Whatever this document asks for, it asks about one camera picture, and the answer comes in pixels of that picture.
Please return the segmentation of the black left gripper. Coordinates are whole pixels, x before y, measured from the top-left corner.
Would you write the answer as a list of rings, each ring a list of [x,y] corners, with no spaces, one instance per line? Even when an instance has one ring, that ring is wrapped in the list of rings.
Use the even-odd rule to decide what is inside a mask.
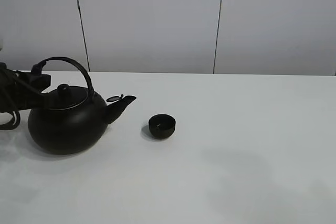
[[[35,108],[51,109],[54,96],[43,93],[51,86],[51,75],[14,71],[1,62],[1,113]]]

